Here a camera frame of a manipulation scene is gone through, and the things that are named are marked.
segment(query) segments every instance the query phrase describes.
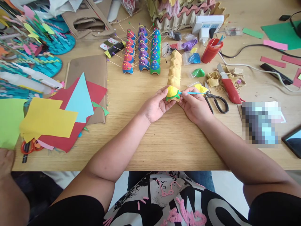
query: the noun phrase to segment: scissors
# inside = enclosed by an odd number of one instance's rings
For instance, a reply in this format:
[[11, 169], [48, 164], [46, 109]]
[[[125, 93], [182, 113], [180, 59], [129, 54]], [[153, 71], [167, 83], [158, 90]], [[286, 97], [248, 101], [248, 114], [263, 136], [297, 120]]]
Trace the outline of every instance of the scissors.
[[25, 155], [28, 155], [28, 154], [32, 153], [33, 151], [40, 151], [42, 149], [43, 149], [43, 147], [37, 142], [36, 139], [32, 139], [28, 143], [23, 141], [23, 143], [21, 145], [21, 152], [22, 152], [22, 154], [25, 154]]
[[[220, 97], [220, 96], [215, 96], [215, 95], [211, 94], [210, 91], [209, 91], [209, 86], [208, 86], [207, 82], [205, 82], [205, 87], [208, 89], [208, 91], [206, 92], [205, 100], [206, 100], [206, 102], [207, 102], [207, 104], [208, 104], [208, 106], [209, 106], [212, 114], [214, 114], [214, 113], [213, 113], [212, 107], [211, 107], [211, 105], [210, 105], [210, 103], [208, 101], [208, 98], [210, 98], [210, 97], [212, 97], [214, 99], [215, 105], [216, 105], [217, 109], [220, 111], [220, 113], [223, 113], [223, 114], [228, 113], [228, 111], [229, 111], [229, 105], [228, 105], [227, 101], [224, 98]], [[220, 108], [219, 103], [217, 102], [217, 99], [220, 99], [224, 103], [225, 108], [226, 108], [225, 111], [223, 111]]]

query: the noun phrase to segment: hand holding craft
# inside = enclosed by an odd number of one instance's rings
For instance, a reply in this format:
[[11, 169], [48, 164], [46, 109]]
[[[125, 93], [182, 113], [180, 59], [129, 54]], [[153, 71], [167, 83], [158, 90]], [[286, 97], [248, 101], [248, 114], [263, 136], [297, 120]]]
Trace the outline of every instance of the hand holding craft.
[[151, 98], [149, 98], [138, 111], [139, 115], [145, 116], [150, 123], [157, 121], [165, 112], [175, 105], [175, 101], [170, 103], [165, 101], [168, 93], [167, 86], [159, 89]]
[[201, 94], [187, 94], [187, 92], [199, 92], [195, 87], [189, 87], [182, 92], [179, 105], [185, 111], [187, 117], [200, 126], [202, 123], [214, 118], [205, 98]]

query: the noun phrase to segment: utility knife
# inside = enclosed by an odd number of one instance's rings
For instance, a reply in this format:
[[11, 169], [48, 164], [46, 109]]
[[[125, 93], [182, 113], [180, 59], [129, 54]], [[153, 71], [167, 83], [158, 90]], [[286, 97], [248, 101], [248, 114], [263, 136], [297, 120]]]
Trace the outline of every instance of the utility knife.
[[227, 91], [229, 100], [234, 104], [241, 104], [242, 102], [245, 102], [245, 100], [240, 98], [238, 91], [235, 89], [235, 86], [233, 85], [232, 80], [228, 77], [226, 72], [223, 70], [221, 64], [218, 64], [217, 69], [222, 77], [222, 81]]

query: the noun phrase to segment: orange-handled scissors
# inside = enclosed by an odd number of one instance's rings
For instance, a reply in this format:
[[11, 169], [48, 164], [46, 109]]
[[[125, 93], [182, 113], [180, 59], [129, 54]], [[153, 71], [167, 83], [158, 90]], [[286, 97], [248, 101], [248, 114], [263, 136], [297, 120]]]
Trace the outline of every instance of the orange-handled scissors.
[[23, 143], [21, 145], [22, 154], [30, 154], [33, 151], [40, 151], [42, 149], [43, 149], [43, 147], [37, 142], [36, 139], [32, 139], [28, 143], [23, 141]]

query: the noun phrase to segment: red cup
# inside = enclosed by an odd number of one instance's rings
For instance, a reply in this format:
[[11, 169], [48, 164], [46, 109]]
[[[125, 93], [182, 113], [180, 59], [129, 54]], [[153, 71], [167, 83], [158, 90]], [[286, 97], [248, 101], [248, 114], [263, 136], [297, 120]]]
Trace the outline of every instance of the red cup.
[[220, 42], [218, 48], [213, 48], [213, 46], [216, 46], [218, 42], [219, 42], [219, 39], [211, 39], [208, 42], [208, 45], [206, 46], [206, 49], [201, 58], [201, 61], [203, 63], [209, 63], [210, 61], [212, 61], [212, 59], [216, 56], [216, 54], [224, 46], [224, 43]]

